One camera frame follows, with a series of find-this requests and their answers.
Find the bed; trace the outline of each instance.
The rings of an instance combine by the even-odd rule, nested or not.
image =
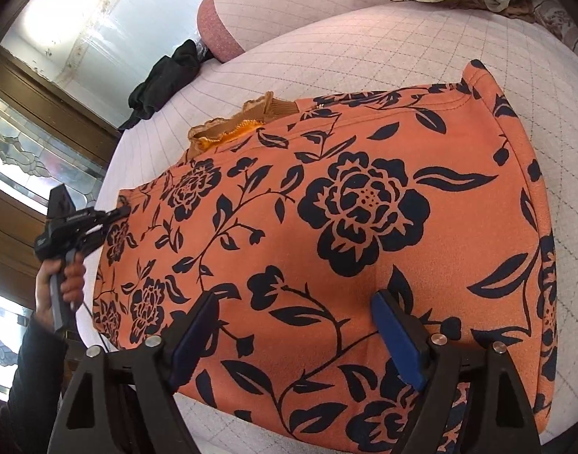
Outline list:
[[[542,434],[548,440],[578,420],[578,58],[541,27],[483,11],[387,3],[297,28],[224,64],[210,60],[163,109],[124,133],[96,208],[112,209],[120,189],[149,182],[175,163],[188,147],[191,127],[229,117],[267,90],[293,100],[457,81],[472,59],[480,59],[505,90],[547,184],[558,259],[560,334],[552,415]],[[86,260],[88,305],[99,253]],[[85,344],[100,344],[84,309],[77,321]],[[198,442],[237,454],[329,452],[190,398],[177,400]]]

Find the black garment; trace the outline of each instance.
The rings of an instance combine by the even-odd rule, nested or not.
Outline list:
[[[64,375],[66,343],[31,319],[7,403],[0,400],[0,454],[46,454]]]
[[[164,56],[157,61],[146,81],[129,95],[129,107],[134,111],[119,130],[133,128],[140,119],[150,119],[176,92],[194,80],[199,69],[196,45],[188,39],[171,58]]]

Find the black clamp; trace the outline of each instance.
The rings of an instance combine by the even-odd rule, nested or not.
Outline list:
[[[371,300],[373,320],[403,382],[421,392],[393,454],[435,454],[443,439],[457,384],[469,382],[455,454],[540,454],[535,419],[508,347],[487,350],[429,335],[389,291]]]
[[[129,206],[111,212],[94,210],[92,207],[77,211],[66,186],[56,186],[49,194],[48,219],[44,232],[35,239],[35,255],[39,261],[60,259],[62,265],[49,280],[52,299],[54,331],[67,329],[75,314],[63,301],[60,286],[65,280],[64,268],[75,260],[77,251],[88,256],[106,240],[110,226],[129,216]]]
[[[48,454],[199,454],[173,394],[190,381],[218,317],[218,298],[203,292],[188,314],[137,348],[88,348]]]

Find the jacket sleeve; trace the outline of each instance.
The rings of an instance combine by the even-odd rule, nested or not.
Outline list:
[[[46,454],[64,375],[66,343],[31,319],[9,391],[8,418],[23,454]]]

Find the human hand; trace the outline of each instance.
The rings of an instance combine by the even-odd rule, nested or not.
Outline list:
[[[52,314],[52,300],[49,296],[49,277],[60,270],[61,264],[60,260],[45,260],[39,268],[39,273],[37,273],[35,288],[37,307],[33,317],[51,332],[54,332],[54,315]],[[60,287],[63,294],[62,299],[70,304],[73,311],[76,311],[83,302],[84,274],[83,256],[76,253],[75,261],[64,268],[66,280]]]

